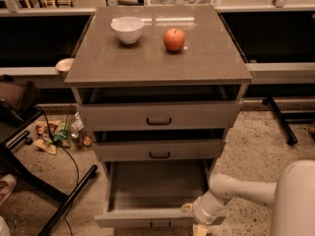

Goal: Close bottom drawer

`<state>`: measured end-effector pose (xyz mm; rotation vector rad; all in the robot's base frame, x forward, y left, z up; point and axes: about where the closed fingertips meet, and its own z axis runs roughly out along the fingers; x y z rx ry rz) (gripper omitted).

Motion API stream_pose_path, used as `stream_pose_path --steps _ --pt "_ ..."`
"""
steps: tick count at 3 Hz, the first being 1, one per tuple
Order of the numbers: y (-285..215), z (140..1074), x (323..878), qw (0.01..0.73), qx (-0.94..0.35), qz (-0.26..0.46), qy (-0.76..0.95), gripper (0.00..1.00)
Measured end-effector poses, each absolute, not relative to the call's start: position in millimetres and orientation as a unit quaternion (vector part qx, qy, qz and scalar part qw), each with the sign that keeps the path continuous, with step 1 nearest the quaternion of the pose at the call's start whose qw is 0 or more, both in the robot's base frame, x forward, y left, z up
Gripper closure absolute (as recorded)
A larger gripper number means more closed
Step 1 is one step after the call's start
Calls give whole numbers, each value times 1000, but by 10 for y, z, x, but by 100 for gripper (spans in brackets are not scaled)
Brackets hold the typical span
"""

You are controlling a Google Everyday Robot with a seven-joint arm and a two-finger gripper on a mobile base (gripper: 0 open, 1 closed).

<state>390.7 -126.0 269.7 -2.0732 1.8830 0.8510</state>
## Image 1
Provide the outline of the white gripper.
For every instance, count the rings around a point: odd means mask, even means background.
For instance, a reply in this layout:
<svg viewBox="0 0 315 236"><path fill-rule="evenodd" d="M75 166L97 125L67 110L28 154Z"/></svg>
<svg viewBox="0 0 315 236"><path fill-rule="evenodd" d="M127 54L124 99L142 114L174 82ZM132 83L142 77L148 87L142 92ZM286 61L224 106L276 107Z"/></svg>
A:
<svg viewBox="0 0 315 236"><path fill-rule="evenodd" d="M223 199L208 191L202 197L197 198L193 204L184 204L181 211L192 211L195 220L199 223L193 225L193 236L207 236L207 226L221 225L225 220L225 216L221 213L233 202L234 199Z"/></svg>

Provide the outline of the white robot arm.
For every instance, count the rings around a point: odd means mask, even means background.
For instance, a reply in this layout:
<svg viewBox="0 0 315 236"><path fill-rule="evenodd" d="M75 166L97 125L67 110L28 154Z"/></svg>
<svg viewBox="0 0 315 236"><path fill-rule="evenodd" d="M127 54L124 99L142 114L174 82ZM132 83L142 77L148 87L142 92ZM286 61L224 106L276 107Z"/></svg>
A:
<svg viewBox="0 0 315 236"><path fill-rule="evenodd" d="M206 236L218 213L236 199L272 210L270 236L315 236L315 161L299 160L288 165L276 183L241 181L214 174L210 190L181 207L197 223L194 236Z"/></svg>

